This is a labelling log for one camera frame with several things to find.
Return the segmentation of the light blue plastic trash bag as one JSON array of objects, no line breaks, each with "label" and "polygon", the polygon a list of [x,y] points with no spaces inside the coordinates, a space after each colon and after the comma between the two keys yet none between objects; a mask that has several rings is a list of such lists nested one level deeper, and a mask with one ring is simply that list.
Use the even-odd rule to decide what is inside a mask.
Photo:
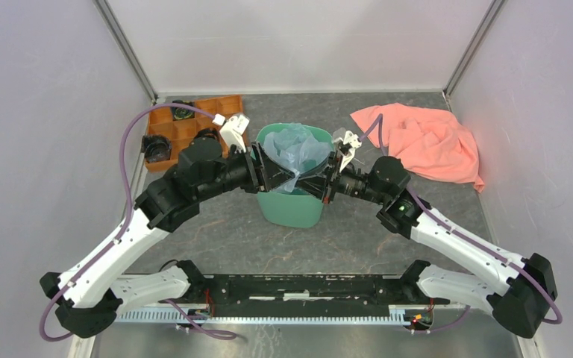
[{"label": "light blue plastic trash bag", "polygon": [[292,193],[302,173],[323,163],[332,151],[328,139],[317,139],[313,131],[300,123],[275,124],[268,126],[268,132],[258,139],[267,155],[295,177],[278,186],[279,193]]}]

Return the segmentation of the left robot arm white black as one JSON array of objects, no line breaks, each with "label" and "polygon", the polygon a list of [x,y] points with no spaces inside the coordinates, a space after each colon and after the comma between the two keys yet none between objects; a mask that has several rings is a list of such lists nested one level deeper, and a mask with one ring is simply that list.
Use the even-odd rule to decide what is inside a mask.
[{"label": "left robot arm white black", "polygon": [[150,247],[197,216],[200,205],[234,189],[267,192],[294,178],[261,145],[222,153],[209,137],[194,139],[176,165],[129,204],[118,227],[86,258],[63,273],[49,272],[40,285],[68,336],[90,338],[121,314],[166,299],[199,302],[207,290],[204,275],[189,260],[135,279],[122,273]]}]

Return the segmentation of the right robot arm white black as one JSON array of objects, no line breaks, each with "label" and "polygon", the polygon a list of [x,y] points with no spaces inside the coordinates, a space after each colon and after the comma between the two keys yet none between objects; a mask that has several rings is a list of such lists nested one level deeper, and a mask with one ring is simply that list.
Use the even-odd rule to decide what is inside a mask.
[{"label": "right robot arm white black", "polygon": [[326,204],[337,194],[379,204],[378,220],[389,232],[432,248],[466,269],[463,274],[415,262],[409,270],[413,277],[401,284],[406,302],[444,298],[461,303],[483,310],[526,339],[543,323],[563,322],[548,259],[540,254],[523,257],[482,239],[420,198],[409,182],[409,172],[394,157],[380,157],[369,172],[362,172],[343,166],[340,155],[333,153],[304,173],[296,186]]}]

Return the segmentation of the green plastic trash bin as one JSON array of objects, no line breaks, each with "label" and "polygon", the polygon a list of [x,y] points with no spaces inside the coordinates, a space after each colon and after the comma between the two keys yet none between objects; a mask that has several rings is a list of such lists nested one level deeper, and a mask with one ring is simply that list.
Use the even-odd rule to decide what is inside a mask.
[{"label": "green plastic trash bin", "polygon": [[[260,143],[258,139],[262,139],[266,135],[268,126],[275,124],[287,123],[274,123],[265,126],[260,130],[256,141]],[[313,131],[314,137],[328,139],[332,146],[331,135],[327,131],[309,125],[305,126]],[[260,192],[257,194],[257,201],[266,220],[273,224],[294,228],[310,228],[316,225],[320,220],[323,208],[320,199],[296,188],[290,194],[274,191]]]}]

